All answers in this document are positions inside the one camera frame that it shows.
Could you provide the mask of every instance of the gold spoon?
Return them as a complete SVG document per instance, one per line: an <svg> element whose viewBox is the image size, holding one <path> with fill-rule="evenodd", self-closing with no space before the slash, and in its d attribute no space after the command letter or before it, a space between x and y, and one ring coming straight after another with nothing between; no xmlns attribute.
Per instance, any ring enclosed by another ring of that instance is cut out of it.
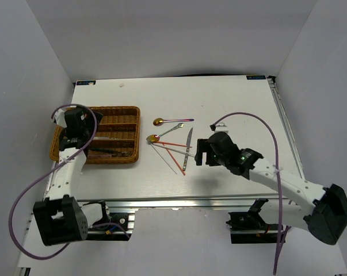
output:
<svg viewBox="0 0 347 276"><path fill-rule="evenodd" d="M165 135L165 134L167 134L167 133L169 133L169 132L171 132L171 131L175 131L175 130L178 129L178 128L183 128L183 127L184 127L184 124L183 124L183 123L179 123L179 124L176 125L174 128L171 128L169 131L166 131L165 133L162 133L162 134L160 134L160 135L155 135L155 134L149 135L149 136L146 138L146 140L147 140L148 142L151 142L151 143L156 143L156 142L159 141L159 139L160 139L163 135Z"/></svg>
<svg viewBox="0 0 347 276"><path fill-rule="evenodd" d="M159 125L162 125L166 122L192 122L194 119L175 119L175 120L165 120L162 118L156 118L152 124L155 125L156 127Z"/></svg>

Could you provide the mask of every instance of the wicker basket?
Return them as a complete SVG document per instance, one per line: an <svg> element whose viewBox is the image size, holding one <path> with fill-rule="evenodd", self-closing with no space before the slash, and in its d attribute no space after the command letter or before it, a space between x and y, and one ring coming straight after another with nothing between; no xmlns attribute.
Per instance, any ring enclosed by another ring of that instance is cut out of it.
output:
<svg viewBox="0 0 347 276"><path fill-rule="evenodd" d="M92 141L90 148L110 149L116 154L89 151L86 164L135 163L139 159L140 109L136 106L98 106L90 109L103 114L96 137L109 138ZM62 127L56 127L50 152L50 158L57 162L61 130Z"/></svg>

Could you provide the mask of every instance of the white wall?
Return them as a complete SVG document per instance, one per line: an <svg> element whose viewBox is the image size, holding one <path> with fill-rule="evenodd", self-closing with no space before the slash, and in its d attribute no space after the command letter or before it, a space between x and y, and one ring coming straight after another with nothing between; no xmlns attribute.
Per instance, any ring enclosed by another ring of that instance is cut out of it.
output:
<svg viewBox="0 0 347 276"><path fill-rule="evenodd" d="M27 0L71 80L276 75L316 0Z"/></svg>
<svg viewBox="0 0 347 276"><path fill-rule="evenodd" d="M7 227L10 206L49 170L49 117L71 93L70 79L25 0L0 0L0 275L12 275L19 255ZM14 226L20 241L43 191L39 185L18 206Z"/></svg>
<svg viewBox="0 0 347 276"><path fill-rule="evenodd" d="M306 177L347 192L347 0L319 0L277 78ZM347 266L347 229L340 238Z"/></svg>

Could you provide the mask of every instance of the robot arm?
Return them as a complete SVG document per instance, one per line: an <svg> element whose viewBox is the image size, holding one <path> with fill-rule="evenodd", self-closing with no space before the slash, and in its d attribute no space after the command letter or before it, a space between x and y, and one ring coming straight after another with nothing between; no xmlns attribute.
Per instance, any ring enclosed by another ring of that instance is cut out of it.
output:
<svg viewBox="0 0 347 276"><path fill-rule="evenodd" d="M102 114L94 114L99 123ZM109 221L104 202L79 206L74 198L89 149L66 161L90 139L94 128L91 116L81 108L59 110L55 114L55 122L64 127L59 137L59 162L66 164L55 171L47 197L33 207L40 236L46 246L85 240L87 230L93 224Z"/></svg>
<svg viewBox="0 0 347 276"><path fill-rule="evenodd" d="M209 139L198 140L195 156L198 166L202 164L203 152L207 153L207 165L222 165L235 175L278 191L275 166L252 149L239 149L227 133L216 132ZM336 244L347 226L344 190L335 184L326 188L283 170L280 171L280 178L283 194L297 204L283 205L284 224L308 230L326 244ZM278 205L260 199L246 217L259 224L272 224L277 223L278 213Z"/></svg>

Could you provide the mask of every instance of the table knife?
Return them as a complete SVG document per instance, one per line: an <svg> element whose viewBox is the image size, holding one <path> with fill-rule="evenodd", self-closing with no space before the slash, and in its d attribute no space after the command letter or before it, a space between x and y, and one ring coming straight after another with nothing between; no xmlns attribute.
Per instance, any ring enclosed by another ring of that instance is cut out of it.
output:
<svg viewBox="0 0 347 276"><path fill-rule="evenodd" d="M187 136L187 141L186 141L186 154L185 154L185 160L184 160L184 165L182 167L182 170L185 171L186 170L186 166L187 166L187 159L189 159L189 152L190 152L190 143L191 143L191 136L192 136L192 129L190 129L189 134Z"/></svg>

